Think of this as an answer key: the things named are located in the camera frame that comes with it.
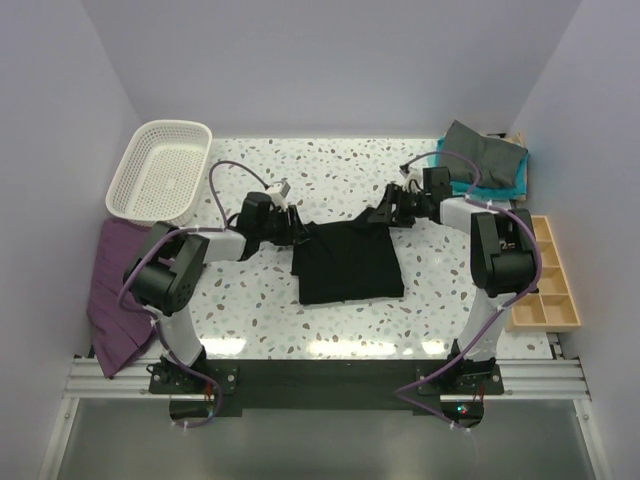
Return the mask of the black t shirt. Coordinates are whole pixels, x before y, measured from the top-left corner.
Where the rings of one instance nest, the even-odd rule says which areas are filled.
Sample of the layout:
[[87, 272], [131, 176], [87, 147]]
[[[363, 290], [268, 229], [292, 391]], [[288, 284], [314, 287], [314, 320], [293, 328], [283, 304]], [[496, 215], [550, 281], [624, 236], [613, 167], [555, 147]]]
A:
[[373, 209], [349, 221], [310, 223], [310, 239], [293, 249], [291, 273], [302, 305], [401, 298], [405, 286], [389, 228]]

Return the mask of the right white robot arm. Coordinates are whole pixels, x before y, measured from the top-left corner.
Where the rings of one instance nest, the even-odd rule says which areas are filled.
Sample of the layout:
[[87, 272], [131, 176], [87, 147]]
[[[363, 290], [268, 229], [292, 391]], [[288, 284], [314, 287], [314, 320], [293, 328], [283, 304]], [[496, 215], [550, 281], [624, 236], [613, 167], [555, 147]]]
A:
[[470, 270], [476, 287], [467, 322], [446, 363], [412, 385], [438, 393], [473, 393], [492, 378], [497, 345], [508, 314], [537, 289], [542, 273], [540, 248], [525, 209], [504, 209], [470, 193], [453, 194], [446, 167], [400, 167], [404, 183], [390, 183], [369, 216], [371, 223], [410, 228], [418, 218], [469, 236]]

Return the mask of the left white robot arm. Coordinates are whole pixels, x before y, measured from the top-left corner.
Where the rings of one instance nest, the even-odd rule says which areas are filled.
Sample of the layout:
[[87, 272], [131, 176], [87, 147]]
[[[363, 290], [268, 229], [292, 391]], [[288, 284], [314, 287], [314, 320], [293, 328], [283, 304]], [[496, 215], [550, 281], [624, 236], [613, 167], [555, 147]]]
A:
[[229, 226], [178, 228], [158, 222], [124, 274], [119, 305], [150, 317], [165, 367], [172, 370], [177, 386], [185, 392], [214, 387], [206, 349], [189, 313], [205, 267], [246, 261], [264, 242], [296, 246], [309, 239], [296, 206], [278, 203], [274, 194], [261, 192], [246, 195]]

